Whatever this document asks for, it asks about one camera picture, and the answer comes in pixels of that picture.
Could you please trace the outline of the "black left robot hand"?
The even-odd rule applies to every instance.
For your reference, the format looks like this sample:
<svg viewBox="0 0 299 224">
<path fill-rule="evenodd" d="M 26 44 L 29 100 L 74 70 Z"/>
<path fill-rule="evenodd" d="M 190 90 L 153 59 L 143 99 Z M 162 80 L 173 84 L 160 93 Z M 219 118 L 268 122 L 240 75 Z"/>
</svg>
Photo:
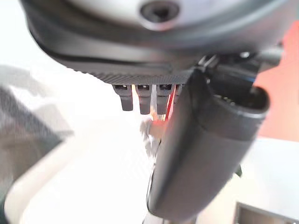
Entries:
<svg viewBox="0 0 299 224">
<path fill-rule="evenodd" d="M 253 83 L 276 67 L 294 0 L 23 0 L 28 29 L 60 64 L 111 84 L 123 110 L 174 112 L 149 182 L 147 207 L 183 222 L 235 172 L 270 107 Z"/>
</svg>

